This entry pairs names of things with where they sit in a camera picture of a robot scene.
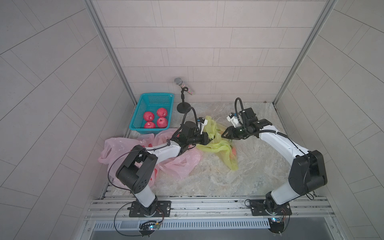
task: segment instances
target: black mounting plate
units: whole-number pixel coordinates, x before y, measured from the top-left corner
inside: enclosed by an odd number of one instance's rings
[[[257,200],[249,200],[249,206],[252,212],[252,216],[271,216],[263,207],[262,203],[264,202],[263,199],[257,199]],[[291,207],[289,203],[283,204],[282,209],[285,210],[286,215],[292,215]],[[283,210],[279,210],[275,216],[282,216]]]
[[[158,201],[156,208],[159,208],[163,211],[164,217],[169,217],[170,204],[171,204],[171,201]],[[131,207],[129,207],[128,209],[130,210],[129,217],[147,217],[140,212],[140,203],[138,201],[134,201]],[[151,217],[162,217],[162,214],[159,213],[159,211],[155,211],[155,214]]]

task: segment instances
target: teal plastic basket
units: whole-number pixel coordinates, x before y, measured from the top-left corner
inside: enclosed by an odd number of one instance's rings
[[[168,129],[170,125],[170,118],[172,116],[174,99],[175,95],[173,93],[143,93],[140,96],[139,102],[137,103],[131,123],[129,124],[129,129],[135,130],[141,134],[156,134]],[[168,120],[168,126],[166,128],[144,128],[144,124],[147,122],[143,118],[144,113],[149,111],[155,114],[153,123],[156,124],[157,120],[159,119],[159,116],[156,114],[156,112],[159,108],[165,108],[168,111],[168,115],[166,116],[166,119]]]

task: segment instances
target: white tile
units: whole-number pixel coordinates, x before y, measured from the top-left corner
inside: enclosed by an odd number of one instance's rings
[[[0,58],[0,119],[11,111],[35,87],[3,58]]]
[[[77,217],[60,215],[48,240],[70,239],[77,221]]]
[[[324,6],[323,1],[287,1],[278,26],[313,27]]]
[[[97,1],[107,26],[156,26],[151,1]]]
[[[120,27],[127,48],[175,48],[173,28]]]
[[[84,167],[83,165],[69,158],[68,156],[64,156],[60,163],[66,166],[67,168],[74,170],[77,173],[81,173]]]
[[[232,82],[235,67],[194,67],[194,82]]]
[[[76,0],[64,2],[60,0],[25,0],[25,2],[45,28],[84,9],[83,3]]]
[[[39,196],[80,128],[59,113],[3,184]]]
[[[324,72],[319,68],[319,66],[316,65],[316,63],[312,61],[312,59],[305,56],[303,62],[297,70],[297,75],[299,75],[305,85],[312,91],[316,84],[324,76]]]
[[[327,162],[325,169],[329,183],[327,184],[327,188],[332,194],[332,198],[343,215],[347,226],[354,227],[369,224],[367,216],[349,189],[335,163],[333,161]]]
[[[67,105],[85,121],[105,89],[106,86],[99,74],[93,71],[69,99]]]
[[[221,48],[219,66],[257,66],[261,48]]]
[[[71,96],[52,74],[24,98],[0,121],[2,160],[17,165]]]
[[[316,133],[348,184],[373,175],[331,118],[316,129]]]
[[[346,14],[380,31],[384,31],[384,16],[381,0],[356,0]]]
[[[9,65],[11,65],[19,74],[21,74],[28,82],[37,87],[41,83],[41,79],[36,76],[11,50],[0,55]]]
[[[159,1],[163,26],[216,26],[217,1]]]
[[[77,115],[68,105],[65,105],[61,110],[67,117],[74,121],[79,127],[84,124],[84,121]]]
[[[370,118],[329,79],[316,98],[347,138],[372,124]]]
[[[187,67],[149,67],[153,82],[173,82],[175,78],[181,78],[188,82]]]
[[[119,54],[126,67],[164,66],[160,48],[119,48]]]
[[[229,48],[231,34],[231,28],[175,28],[178,48]]]
[[[277,5],[277,1],[227,1],[223,26],[270,27]]]
[[[108,113],[111,113],[124,89],[124,85],[122,84],[119,76],[116,75],[108,85],[107,89],[105,89],[99,100]]]
[[[15,239],[47,239],[60,216],[79,174],[59,165]]]
[[[66,155],[84,166],[106,121],[107,119],[101,111],[98,108],[94,108]]]
[[[113,48],[126,47],[119,27],[106,27],[104,29]]]
[[[80,44],[65,21],[42,31],[12,49],[41,79],[48,77],[80,49]]]
[[[300,48],[270,48],[263,66],[291,67]]]
[[[170,66],[212,66],[213,48],[168,48]]]
[[[319,36],[308,51],[308,56],[336,83],[355,64],[352,59]]]
[[[1,2],[0,16],[0,53],[37,33],[11,0]]]
[[[319,34],[333,46],[343,50],[361,25],[361,22],[347,15],[332,11]]]
[[[375,227],[377,233],[381,238],[384,237],[383,223],[380,221],[380,217],[383,214],[382,209],[375,209],[376,206],[381,204],[381,200],[384,198],[384,188],[382,186],[368,189],[355,194],[360,205],[367,214],[369,220]]]
[[[370,177],[361,179],[357,182],[351,183],[348,186],[353,193],[357,193],[367,189],[381,186],[381,184],[375,176],[370,176]]]
[[[373,135],[375,135],[380,131],[381,131],[380,128],[376,124],[372,123],[371,125],[364,128],[363,130],[361,130],[361,132],[357,133],[356,135],[354,135],[348,140],[352,144],[352,146],[356,146],[362,141],[372,137]]]
[[[98,162],[101,151],[102,149],[97,146],[95,146],[92,150],[92,153],[84,166],[84,169],[67,201],[67,204],[81,208],[85,206],[102,165]]]
[[[30,209],[0,204],[0,212],[0,231],[2,233],[2,238],[13,239],[23,225]]]
[[[71,18],[86,43],[97,36],[97,31],[93,26],[91,17],[88,15],[87,10],[84,9],[83,11],[71,16]]]
[[[281,87],[281,83],[267,83],[267,82],[257,82],[253,93],[259,94],[277,94]]]
[[[384,81],[384,33],[370,28],[362,39],[356,44],[355,48],[349,53],[349,56],[375,75],[381,81]]]
[[[286,28],[233,28],[231,48],[278,48],[285,31]]]
[[[0,187],[0,204],[31,209],[39,197]]]
[[[311,151],[318,150],[322,154],[327,153],[327,150],[323,146],[323,143],[316,135],[316,132],[313,130],[311,124],[308,122],[304,113],[301,112],[299,116],[297,116],[297,118],[293,120],[293,123],[295,124],[296,129],[299,132],[301,138],[305,142],[305,146],[307,149]]]
[[[287,28],[279,48],[301,48],[312,28]]]

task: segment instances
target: black round stand base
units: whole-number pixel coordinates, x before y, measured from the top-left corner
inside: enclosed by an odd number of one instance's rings
[[[177,111],[179,113],[185,113],[191,105],[189,103],[179,103],[177,105]]]

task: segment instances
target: red object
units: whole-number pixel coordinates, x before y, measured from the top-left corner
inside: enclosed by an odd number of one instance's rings
[[[164,117],[161,117],[157,120],[157,126],[159,128],[166,128],[168,126],[168,120]]]
[[[155,128],[155,127],[156,127],[156,125],[153,122],[146,122],[144,124],[144,128]]]
[[[165,108],[159,108],[156,113],[159,117],[166,117],[168,115],[168,112]]]
[[[143,118],[145,121],[151,122],[155,119],[155,114],[153,114],[152,112],[145,112]]]

